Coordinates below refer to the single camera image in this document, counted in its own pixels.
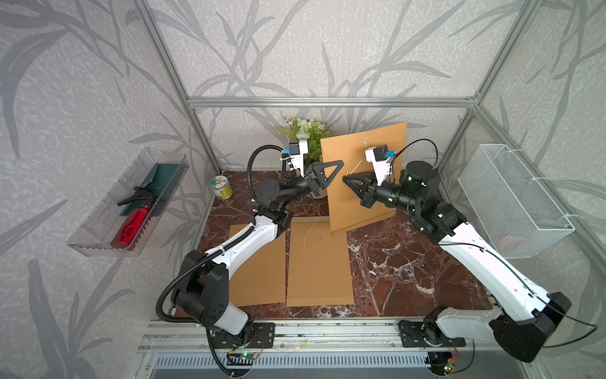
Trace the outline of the brown file bag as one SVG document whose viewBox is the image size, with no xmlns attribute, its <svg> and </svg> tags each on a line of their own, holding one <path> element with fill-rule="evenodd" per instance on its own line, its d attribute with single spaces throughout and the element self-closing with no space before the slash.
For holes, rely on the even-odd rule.
<svg viewBox="0 0 606 379">
<path fill-rule="evenodd" d="M 329 218 L 333 235 L 386 220 L 394 208 L 383 205 L 376 196 L 380 176 L 372 160 L 374 148 L 385 146 L 397 153 L 405 147 L 407 124 L 399 123 L 356 134 L 325 138 L 321 141 L 324 162 L 340 160 L 343 168 L 327 189 Z"/>
<path fill-rule="evenodd" d="M 347 234 L 327 216 L 294 218 L 289 249 L 288 307 L 354 304 Z"/>
<path fill-rule="evenodd" d="M 283 303 L 287 297 L 286 238 L 281 235 L 243 263 L 230 280 L 230 301 L 238 307 Z"/>
</svg>

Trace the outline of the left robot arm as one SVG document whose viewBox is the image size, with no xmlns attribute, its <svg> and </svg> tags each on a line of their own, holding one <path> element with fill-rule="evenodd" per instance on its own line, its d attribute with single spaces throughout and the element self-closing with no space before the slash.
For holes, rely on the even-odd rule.
<svg viewBox="0 0 606 379">
<path fill-rule="evenodd" d="M 252 168 L 257 156 L 276 145 L 253 151 L 246 168 L 247 183 L 257 206 L 249 224 L 224 243 L 201 253 L 193 250 L 184 258 L 178 276 L 163 289 L 156 302 L 157 317 L 168 323 L 195 323 L 206 330 L 209 343 L 223 336 L 232 347 L 243 347 L 257 339 L 254 322 L 230 301 L 230 280 L 259 249 L 279 238 L 293 218 L 287 206 L 310 193 L 327 189 L 344 163 L 305 164 L 301 148 L 281 151 L 283 168 L 290 168 L 287 182 L 267 179 L 255 187 Z"/>
</svg>

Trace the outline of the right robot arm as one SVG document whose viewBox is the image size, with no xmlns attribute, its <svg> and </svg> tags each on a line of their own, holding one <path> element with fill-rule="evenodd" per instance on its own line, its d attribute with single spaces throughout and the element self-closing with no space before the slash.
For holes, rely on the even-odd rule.
<svg viewBox="0 0 606 379">
<path fill-rule="evenodd" d="M 491 310 L 458 310 L 438 306 L 417 328 L 426 344 L 442 338 L 468 338 L 498 344 L 513 358 L 531 363 L 547 347 L 571 300 L 547 292 L 507 262 L 453 205 L 438 198 L 440 174 L 421 160 L 407 164 L 405 178 L 390 180 L 399 153 L 386 145 L 367 146 L 365 160 L 373 171 L 354 172 L 343 181 L 361 205 L 376 203 L 401 209 L 419 232 L 449 253 L 489 290 L 497 301 Z"/>
</svg>

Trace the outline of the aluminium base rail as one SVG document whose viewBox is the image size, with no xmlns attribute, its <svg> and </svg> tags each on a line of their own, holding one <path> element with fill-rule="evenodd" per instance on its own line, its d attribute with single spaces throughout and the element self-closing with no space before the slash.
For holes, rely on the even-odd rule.
<svg viewBox="0 0 606 379">
<path fill-rule="evenodd" d="M 388 317 L 274 320 L 274 332 L 252 345 L 264 353 L 403 351 L 399 319 Z M 150 322 L 136 346 L 139 353 L 207 352 L 205 328 L 194 324 Z"/>
</svg>

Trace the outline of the clear plastic wall tray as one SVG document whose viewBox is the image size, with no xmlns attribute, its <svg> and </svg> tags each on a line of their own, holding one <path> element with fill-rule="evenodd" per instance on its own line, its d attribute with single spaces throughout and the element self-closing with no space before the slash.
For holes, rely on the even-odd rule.
<svg viewBox="0 0 606 379">
<path fill-rule="evenodd" d="M 134 193 L 134 187 L 140 186 L 143 183 L 155 164 L 181 164 L 187 166 L 186 172 L 179 180 L 178 187 L 189 170 L 187 156 L 184 153 L 169 153 L 144 148 L 99 204 L 96 205 L 82 225 L 71 235 L 67 241 L 67 246 L 85 257 L 139 256 L 170 202 L 167 203 L 166 208 L 160 216 L 152 217 L 150 209 L 148 219 L 142 229 L 140 229 L 137 239 L 132 246 L 126 249 L 118 249 L 112 246 L 115 235 L 117 235 L 128 217 L 121 215 L 122 210 L 126 206 L 118 205 L 118 202 L 130 197 Z"/>
</svg>

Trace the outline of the green plant white flowers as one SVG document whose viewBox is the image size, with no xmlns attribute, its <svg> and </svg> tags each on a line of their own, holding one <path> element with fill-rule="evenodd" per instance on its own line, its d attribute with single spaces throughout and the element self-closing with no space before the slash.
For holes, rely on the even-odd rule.
<svg viewBox="0 0 606 379">
<path fill-rule="evenodd" d="M 307 140 L 309 152 L 306 163 L 321 161 L 321 141 L 325 138 L 334 137 L 325 123 L 314 119 L 290 117 L 285 126 L 276 126 L 276 131 L 290 141 Z"/>
</svg>

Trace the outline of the dark green cloth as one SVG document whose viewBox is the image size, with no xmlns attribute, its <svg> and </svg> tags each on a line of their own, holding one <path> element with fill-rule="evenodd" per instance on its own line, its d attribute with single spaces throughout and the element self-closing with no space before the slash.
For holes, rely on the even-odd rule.
<svg viewBox="0 0 606 379">
<path fill-rule="evenodd" d="M 121 215 L 129 216 L 132 211 L 148 205 L 152 217 L 160 216 L 187 168 L 181 164 L 155 164 L 143 183 L 134 187 L 134 193 L 118 202 L 126 206 Z"/>
</svg>

